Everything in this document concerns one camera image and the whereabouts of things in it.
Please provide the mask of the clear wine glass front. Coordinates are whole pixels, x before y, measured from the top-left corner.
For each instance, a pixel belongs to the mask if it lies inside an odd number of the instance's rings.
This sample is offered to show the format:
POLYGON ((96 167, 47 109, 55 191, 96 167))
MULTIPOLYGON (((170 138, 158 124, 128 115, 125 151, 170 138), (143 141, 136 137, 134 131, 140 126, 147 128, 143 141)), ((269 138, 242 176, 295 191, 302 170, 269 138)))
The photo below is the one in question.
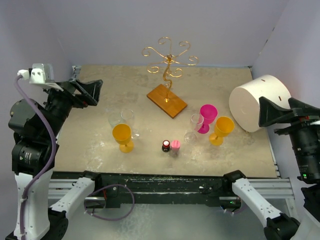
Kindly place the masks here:
POLYGON ((113 129, 118 124, 121 124, 123 122, 123 119, 119 112, 113 112, 108 116, 108 122, 110 127, 113 129))

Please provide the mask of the clear wine glass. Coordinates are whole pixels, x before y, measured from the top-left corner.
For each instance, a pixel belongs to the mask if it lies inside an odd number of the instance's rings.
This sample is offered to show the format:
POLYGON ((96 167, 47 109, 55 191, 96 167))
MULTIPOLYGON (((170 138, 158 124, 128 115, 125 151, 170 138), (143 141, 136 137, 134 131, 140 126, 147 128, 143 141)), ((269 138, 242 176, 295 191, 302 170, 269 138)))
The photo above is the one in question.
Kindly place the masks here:
POLYGON ((131 130, 131 138, 137 139, 140 136, 140 133, 137 129, 135 129, 135 114, 129 108, 123 108, 120 112, 121 118, 125 124, 130 127, 131 130))
POLYGON ((123 119, 119 112, 113 112, 108 116, 108 122, 110 127, 113 129, 118 124, 121 124, 123 122, 123 119))
POLYGON ((187 144, 194 144, 197 141, 197 132, 202 127, 204 117, 200 113, 195 113, 190 118, 190 130, 185 133, 184 140, 187 144))

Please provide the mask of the yellow wine glass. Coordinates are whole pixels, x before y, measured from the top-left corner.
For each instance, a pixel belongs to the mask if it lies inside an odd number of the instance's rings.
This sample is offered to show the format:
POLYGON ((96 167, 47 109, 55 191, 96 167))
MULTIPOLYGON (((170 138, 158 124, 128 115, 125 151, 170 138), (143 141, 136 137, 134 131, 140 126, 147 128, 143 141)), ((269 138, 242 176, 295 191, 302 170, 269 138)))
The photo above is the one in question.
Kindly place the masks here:
POLYGON ((219 117, 214 125, 214 131, 209 136, 209 142, 214 146, 220 146, 223 144, 224 138, 227 137, 235 128, 234 121, 227 117, 219 117))
POLYGON ((123 153, 130 153, 134 149, 131 128, 124 123, 116 125, 112 130, 114 140, 119 144, 119 149, 123 153))

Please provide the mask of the pink wine glass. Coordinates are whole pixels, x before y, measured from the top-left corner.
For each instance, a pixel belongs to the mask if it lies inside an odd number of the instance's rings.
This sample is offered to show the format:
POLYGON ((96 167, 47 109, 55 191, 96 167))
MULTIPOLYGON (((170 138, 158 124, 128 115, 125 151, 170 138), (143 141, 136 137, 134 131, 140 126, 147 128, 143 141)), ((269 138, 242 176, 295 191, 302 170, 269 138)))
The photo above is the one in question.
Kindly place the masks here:
POLYGON ((200 108, 199 113, 203 117, 203 123, 197 132, 199 134, 207 134, 210 130, 210 124, 212 124, 218 116, 218 110, 212 104, 204 104, 200 108))

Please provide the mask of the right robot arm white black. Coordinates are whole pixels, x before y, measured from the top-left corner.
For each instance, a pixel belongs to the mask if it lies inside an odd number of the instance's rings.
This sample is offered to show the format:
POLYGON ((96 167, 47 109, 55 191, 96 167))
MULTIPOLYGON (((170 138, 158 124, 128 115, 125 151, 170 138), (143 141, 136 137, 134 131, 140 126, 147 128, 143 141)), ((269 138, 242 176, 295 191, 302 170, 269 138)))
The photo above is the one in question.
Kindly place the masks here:
POLYGON ((288 124, 274 130, 288 135, 299 170, 298 180, 306 184, 302 220, 296 219, 291 181, 248 179, 240 170, 222 177, 222 190, 240 198, 258 218, 267 240, 318 240, 320 238, 320 110, 290 97, 288 108, 266 97, 259 98, 258 125, 288 124))

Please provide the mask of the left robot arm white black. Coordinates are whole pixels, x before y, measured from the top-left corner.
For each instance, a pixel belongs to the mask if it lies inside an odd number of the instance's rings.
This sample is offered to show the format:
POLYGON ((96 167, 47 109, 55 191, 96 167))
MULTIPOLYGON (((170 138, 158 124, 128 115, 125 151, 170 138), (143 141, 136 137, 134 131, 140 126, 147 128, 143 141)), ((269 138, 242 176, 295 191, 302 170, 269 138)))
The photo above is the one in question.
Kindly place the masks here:
POLYGON ((39 104, 26 95, 10 109, 9 128, 15 145, 11 152, 12 171, 18 191, 15 230, 9 240, 60 240, 72 214, 89 194, 103 191, 102 176, 84 171, 72 188, 54 204, 48 204, 49 184, 59 149, 57 135, 73 108, 96 106, 102 80, 60 82, 47 90, 47 101, 39 104))

